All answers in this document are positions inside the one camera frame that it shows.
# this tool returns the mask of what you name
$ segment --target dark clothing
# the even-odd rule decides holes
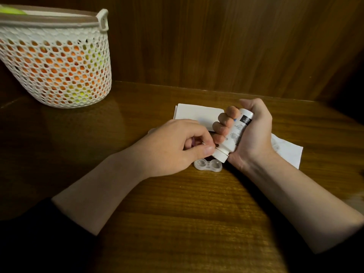
[[[49,198],[13,220],[0,222],[0,232],[0,272],[80,272],[96,241],[96,236],[62,214]],[[362,271],[363,241],[364,228],[334,248],[313,255],[311,272],[329,272],[330,268]]]

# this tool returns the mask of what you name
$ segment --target basket handle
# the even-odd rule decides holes
[[[109,30],[109,24],[107,23],[107,14],[109,14],[109,11],[107,9],[102,9],[96,15],[96,18],[99,21],[99,30],[100,31],[108,31]]]

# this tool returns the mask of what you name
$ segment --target basket rim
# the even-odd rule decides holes
[[[76,9],[48,8],[43,6],[8,5],[20,10],[33,10],[43,12],[81,14],[84,16],[39,16],[24,14],[0,13],[0,25],[22,27],[97,27],[99,26],[96,12]]]

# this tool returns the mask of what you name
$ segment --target left hand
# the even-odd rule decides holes
[[[191,148],[192,138],[201,139],[205,144]],[[206,127],[198,121],[184,119],[169,120],[124,151],[138,163],[145,179],[184,170],[194,161],[212,155],[215,147]]]

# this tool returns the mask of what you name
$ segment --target wood grain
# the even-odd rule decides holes
[[[364,49],[364,0],[12,1],[107,8],[118,81],[326,101]]]
[[[55,109],[29,96],[0,110],[0,219],[26,211],[173,117],[252,96],[114,82],[101,102]],[[264,98],[273,133],[304,147],[300,169],[364,211],[364,127],[324,104]],[[293,227],[228,164],[140,183],[101,231],[90,272],[291,272],[312,258]]]

